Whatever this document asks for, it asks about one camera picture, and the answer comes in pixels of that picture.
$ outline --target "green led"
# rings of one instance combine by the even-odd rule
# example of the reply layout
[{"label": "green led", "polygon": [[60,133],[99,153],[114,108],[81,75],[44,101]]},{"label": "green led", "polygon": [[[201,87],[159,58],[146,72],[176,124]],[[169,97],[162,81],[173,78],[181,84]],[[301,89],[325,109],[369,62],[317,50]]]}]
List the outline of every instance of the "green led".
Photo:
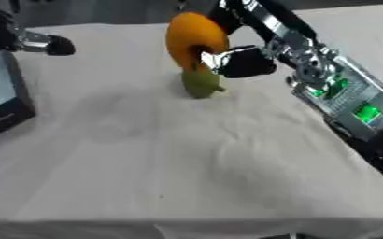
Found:
[{"label": "green led", "polygon": [[341,92],[343,89],[345,89],[346,86],[348,86],[348,79],[346,79],[346,78],[339,79],[332,86],[330,86],[330,89],[327,91],[327,94],[325,95],[325,98],[326,99],[333,98],[339,92]]},{"label": "green led", "polygon": [[312,95],[315,97],[320,97],[322,94],[324,94],[324,91],[313,91]]},{"label": "green led", "polygon": [[363,123],[370,123],[381,114],[380,110],[373,105],[365,103],[361,105],[354,115]]}]

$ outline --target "green pear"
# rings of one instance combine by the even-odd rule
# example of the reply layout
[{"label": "green pear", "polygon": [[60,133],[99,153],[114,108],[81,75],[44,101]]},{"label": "green pear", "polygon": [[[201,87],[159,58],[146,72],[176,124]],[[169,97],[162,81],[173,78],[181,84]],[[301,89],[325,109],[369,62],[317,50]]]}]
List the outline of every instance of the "green pear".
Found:
[{"label": "green pear", "polygon": [[208,69],[183,71],[182,81],[186,92],[195,99],[206,99],[215,91],[225,91],[220,86],[220,76],[213,74]]}]

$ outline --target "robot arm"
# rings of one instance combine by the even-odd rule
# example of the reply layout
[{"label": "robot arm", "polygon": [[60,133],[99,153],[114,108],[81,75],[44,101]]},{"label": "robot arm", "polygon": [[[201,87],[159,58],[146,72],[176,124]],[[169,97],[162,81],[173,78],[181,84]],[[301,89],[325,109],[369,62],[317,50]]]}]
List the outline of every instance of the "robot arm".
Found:
[{"label": "robot arm", "polygon": [[57,35],[42,35],[26,31],[0,10],[0,49],[45,52],[48,55],[72,55],[75,47],[68,39]]},{"label": "robot arm", "polygon": [[271,74],[275,62],[294,69],[292,93],[383,175],[383,83],[358,63],[317,40],[301,19],[272,0],[220,0],[209,18],[228,35],[250,26],[265,41],[201,61],[226,77]]}]

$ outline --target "white fabric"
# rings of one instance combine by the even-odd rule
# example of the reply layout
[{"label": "white fabric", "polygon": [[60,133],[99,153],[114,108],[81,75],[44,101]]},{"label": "white fabric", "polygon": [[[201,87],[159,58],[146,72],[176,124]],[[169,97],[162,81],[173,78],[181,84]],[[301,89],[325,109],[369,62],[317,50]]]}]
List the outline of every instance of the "white fabric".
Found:
[{"label": "white fabric", "polygon": [[[383,80],[383,6],[299,13]],[[166,238],[383,235],[383,176],[291,95],[289,69],[192,100],[165,29],[40,29],[77,54],[17,54],[38,116],[0,135],[0,222],[146,220]],[[231,40],[261,44],[250,29]]]}]

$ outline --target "orange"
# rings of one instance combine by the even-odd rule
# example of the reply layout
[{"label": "orange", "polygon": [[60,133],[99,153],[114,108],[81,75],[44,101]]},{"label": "orange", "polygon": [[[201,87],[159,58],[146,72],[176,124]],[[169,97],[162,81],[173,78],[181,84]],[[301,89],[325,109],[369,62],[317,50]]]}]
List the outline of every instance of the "orange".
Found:
[{"label": "orange", "polygon": [[199,52],[222,53],[229,48],[228,36],[207,17],[185,12],[171,20],[165,36],[168,52],[185,71],[205,70]]}]

